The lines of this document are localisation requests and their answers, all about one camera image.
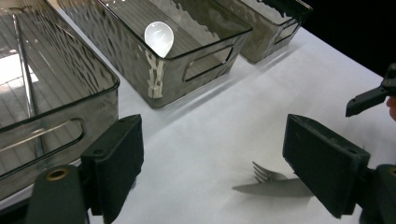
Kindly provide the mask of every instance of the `metal rod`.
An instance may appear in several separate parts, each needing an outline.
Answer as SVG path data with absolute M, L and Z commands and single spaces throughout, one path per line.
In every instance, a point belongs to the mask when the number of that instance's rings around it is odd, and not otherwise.
M 19 55 L 21 61 L 21 71 L 23 77 L 23 84 L 26 92 L 27 112 L 28 112 L 28 117 L 31 118 L 36 115 L 35 99 L 33 96 L 33 87 L 32 87 L 32 78 L 30 77 L 29 67 L 26 62 L 25 51 L 21 39 L 21 30 L 18 23 L 18 17 L 15 13 L 12 14 L 12 19 L 14 20 L 15 34 L 17 36 L 18 52 L 20 53 Z M 34 142 L 35 142 L 35 155 L 37 157 L 43 156 L 44 148 L 41 142 L 41 138 L 40 137 L 35 138 Z

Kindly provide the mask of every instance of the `spoon bowl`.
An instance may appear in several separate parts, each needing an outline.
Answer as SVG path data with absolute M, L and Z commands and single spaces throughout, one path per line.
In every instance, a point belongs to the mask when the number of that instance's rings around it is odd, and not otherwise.
M 172 29 L 162 21 L 155 21 L 145 30 L 145 42 L 160 57 L 164 58 L 174 43 Z

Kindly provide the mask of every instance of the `black robotic claw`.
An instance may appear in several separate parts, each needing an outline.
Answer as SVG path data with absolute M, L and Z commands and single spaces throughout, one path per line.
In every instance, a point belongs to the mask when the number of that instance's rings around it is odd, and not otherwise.
M 384 103 L 387 96 L 396 95 L 396 63 L 389 66 L 381 85 L 350 100 L 346 105 L 346 116 L 358 115 L 375 105 Z

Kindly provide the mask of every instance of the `wavy plastic texture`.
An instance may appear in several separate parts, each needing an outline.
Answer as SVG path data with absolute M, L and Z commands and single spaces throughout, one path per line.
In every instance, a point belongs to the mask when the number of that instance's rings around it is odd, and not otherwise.
M 292 40 L 313 10 L 300 0 L 213 0 L 253 27 L 241 49 L 250 63 L 258 63 Z
M 120 82 L 45 1 L 2 8 L 0 30 L 2 200 L 32 184 L 43 169 L 79 158 L 117 120 Z M 30 82 L 23 80 L 21 56 Z M 29 86 L 34 114 L 27 107 Z M 44 155 L 37 155 L 40 147 Z
M 153 108 L 228 73 L 251 26 L 212 0 L 58 0 L 66 14 Z M 168 24 L 165 58 L 144 41 L 154 21 Z

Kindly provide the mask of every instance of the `white table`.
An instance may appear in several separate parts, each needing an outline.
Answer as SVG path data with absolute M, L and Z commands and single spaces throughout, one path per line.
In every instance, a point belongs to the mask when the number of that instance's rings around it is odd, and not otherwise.
M 247 195 L 252 161 L 278 172 L 288 114 L 315 119 L 372 153 L 370 167 L 396 162 L 396 122 L 385 105 L 346 118 L 347 102 L 382 78 L 300 29 L 284 54 L 238 58 L 230 74 L 161 110 L 120 77 L 120 118 L 141 114 L 145 162 L 115 223 L 359 223 L 336 219 L 316 199 Z M 102 223 L 92 217 L 92 223 Z

